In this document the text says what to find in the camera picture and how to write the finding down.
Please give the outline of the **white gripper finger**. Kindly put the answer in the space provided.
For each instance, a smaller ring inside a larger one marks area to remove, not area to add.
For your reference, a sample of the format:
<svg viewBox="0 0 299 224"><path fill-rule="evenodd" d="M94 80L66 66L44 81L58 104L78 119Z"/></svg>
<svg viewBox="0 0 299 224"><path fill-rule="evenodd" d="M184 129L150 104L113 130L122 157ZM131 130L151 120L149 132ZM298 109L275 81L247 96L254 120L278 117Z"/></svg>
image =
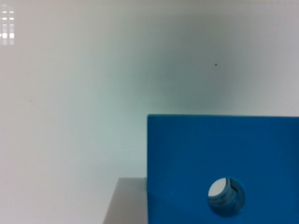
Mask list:
<svg viewBox="0 0 299 224"><path fill-rule="evenodd" d="M148 224L146 177L118 179L103 224Z"/></svg>

